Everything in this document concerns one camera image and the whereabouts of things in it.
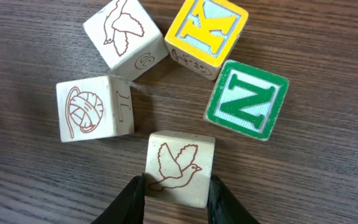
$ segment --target red line drawing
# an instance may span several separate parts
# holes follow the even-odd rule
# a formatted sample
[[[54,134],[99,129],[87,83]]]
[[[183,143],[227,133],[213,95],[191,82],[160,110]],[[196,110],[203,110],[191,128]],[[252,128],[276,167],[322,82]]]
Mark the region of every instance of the red line drawing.
[[[80,127],[82,133],[94,131],[103,116],[103,102],[95,93],[81,92],[77,86],[71,88],[66,99],[66,122],[70,130],[70,137],[74,138],[74,130],[70,123],[71,120]]]
[[[127,34],[138,37],[144,36],[142,24],[132,17],[131,14],[122,12],[127,0],[117,0],[116,7],[106,17],[104,22],[104,34],[106,39],[104,45],[114,43],[114,48],[119,57],[124,55],[128,49]]]
[[[203,75],[212,75],[212,72],[209,71],[208,68],[203,65],[200,65],[197,62],[194,62],[189,55],[183,54],[182,57],[180,57],[178,56],[177,51],[175,49],[172,49],[171,54],[177,62],[187,66],[190,70],[197,73],[202,73]]]
[[[131,110],[131,102],[129,100],[130,96],[125,97],[119,94],[118,91],[116,91],[116,103],[117,103],[117,110],[118,110],[118,121],[124,122],[124,116],[122,112],[122,106],[127,106],[129,110]]]
[[[146,53],[141,55],[135,62],[135,68],[138,70],[142,70],[147,68],[149,65],[153,64],[154,57],[150,56],[150,53]]]
[[[162,191],[163,189],[175,189],[186,187],[192,180],[194,174],[200,170],[194,164],[198,151],[198,145],[189,144],[180,149],[174,158],[168,144],[165,142],[158,150],[159,172],[162,180],[149,184],[150,190]]]

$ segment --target cube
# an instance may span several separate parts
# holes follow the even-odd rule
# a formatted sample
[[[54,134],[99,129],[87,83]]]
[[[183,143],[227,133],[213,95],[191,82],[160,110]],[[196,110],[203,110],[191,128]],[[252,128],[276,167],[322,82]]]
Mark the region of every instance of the cube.
[[[56,85],[62,142],[120,136],[134,132],[131,90],[110,76]]]
[[[289,81],[228,60],[216,81],[204,119],[247,136],[269,139]]]
[[[128,81],[168,55],[160,30],[138,0],[113,0],[83,27],[114,74]]]
[[[145,194],[196,208],[205,208],[215,138],[175,131],[150,135]]]
[[[247,20],[248,12],[227,0],[186,0],[165,36],[168,51],[175,61],[215,80]]]

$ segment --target block side face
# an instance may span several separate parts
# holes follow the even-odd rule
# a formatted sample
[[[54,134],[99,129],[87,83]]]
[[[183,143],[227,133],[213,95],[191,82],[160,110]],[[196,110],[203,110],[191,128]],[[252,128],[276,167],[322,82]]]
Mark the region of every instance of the block side face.
[[[113,0],[83,27],[110,69],[160,33],[138,0]]]
[[[215,80],[219,74],[220,68],[215,68],[201,61],[200,59],[187,54],[175,46],[169,45],[168,50],[171,58],[182,66],[196,72],[209,80]]]
[[[287,89],[288,80],[283,77],[227,61],[205,119],[253,138],[267,140]]]
[[[247,19],[247,11],[228,1],[185,1],[166,41],[218,68],[236,43]]]
[[[113,72],[127,81],[133,81],[168,55],[162,34],[139,49]]]
[[[197,208],[206,207],[214,138],[204,136],[208,137],[205,141],[197,137],[168,131],[150,136],[145,168],[147,196]]]
[[[123,80],[109,77],[111,89],[112,111],[116,135],[133,133],[135,130],[134,113],[130,86]]]
[[[87,78],[57,85],[62,142],[115,135],[108,77]]]

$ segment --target bird drawing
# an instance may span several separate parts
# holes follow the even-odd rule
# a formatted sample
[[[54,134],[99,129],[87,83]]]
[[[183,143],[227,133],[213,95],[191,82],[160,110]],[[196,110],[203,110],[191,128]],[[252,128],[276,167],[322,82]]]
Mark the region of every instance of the bird drawing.
[[[116,0],[116,7],[110,12],[104,22],[106,39],[104,45],[114,43],[118,56],[122,56],[128,49],[128,34],[138,37],[144,36],[142,24],[129,13],[122,12],[127,0]]]
[[[194,164],[197,151],[198,145],[189,144],[181,148],[174,157],[168,144],[163,143],[158,150],[159,172],[163,179],[149,184],[149,189],[162,191],[188,185],[194,174],[202,170],[201,167]]]

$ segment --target wooden block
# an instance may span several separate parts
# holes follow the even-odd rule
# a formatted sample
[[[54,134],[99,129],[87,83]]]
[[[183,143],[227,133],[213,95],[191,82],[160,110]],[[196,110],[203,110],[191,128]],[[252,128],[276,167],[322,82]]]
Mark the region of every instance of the wooden block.
[[[146,195],[171,203],[205,208],[215,138],[175,131],[150,135]]]
[[[227,0],[186,0],[165,36],[168,51],[215,80],[247,20],[248,12]]]
[[[228,60],[216,81],[204,119],[266,141],[288,86],[284,77]]]
[[[120,136],[134,132],[131,90],[110,76],[56,85],[62,142]]]
[[[113,0],[83,25],[114,74],[133,81],[168,55],[138,0]]]

